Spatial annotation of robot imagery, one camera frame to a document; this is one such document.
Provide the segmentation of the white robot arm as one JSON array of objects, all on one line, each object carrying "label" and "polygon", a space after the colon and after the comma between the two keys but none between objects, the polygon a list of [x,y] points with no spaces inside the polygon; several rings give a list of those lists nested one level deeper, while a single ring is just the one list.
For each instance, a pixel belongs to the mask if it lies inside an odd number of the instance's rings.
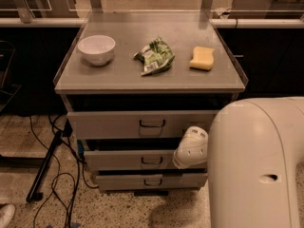
[{"label": "white robot arm", "polygon": [[173,157],[179,169],[207,164],[212,228],[300,228],[303,161],[303,97],[228,104],[209,131],[189,127]]}]

